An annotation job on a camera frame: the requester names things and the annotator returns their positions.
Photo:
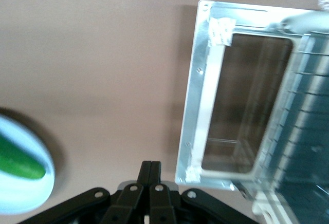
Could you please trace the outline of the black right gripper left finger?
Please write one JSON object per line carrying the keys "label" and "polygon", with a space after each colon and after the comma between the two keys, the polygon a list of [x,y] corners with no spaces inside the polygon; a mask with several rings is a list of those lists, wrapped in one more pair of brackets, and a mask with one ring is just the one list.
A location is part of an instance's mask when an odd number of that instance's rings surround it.
{"label": "black right gripper left finger", "polygon": [[32,216],[22,223],[144,223],[140,207],[150,183],[151,161],[141,164],[136,181],[126,181],[114,194],[93,188]]}

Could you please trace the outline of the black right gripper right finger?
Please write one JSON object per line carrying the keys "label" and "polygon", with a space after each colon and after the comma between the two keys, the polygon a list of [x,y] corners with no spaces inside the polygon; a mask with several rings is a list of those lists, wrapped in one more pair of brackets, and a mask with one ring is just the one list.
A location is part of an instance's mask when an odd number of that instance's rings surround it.
{"label": "black right gripper right finger", "polygon": [[150,163],[150,223],[254,223],[250,217],[196,188],[171,191],[161,163]]}

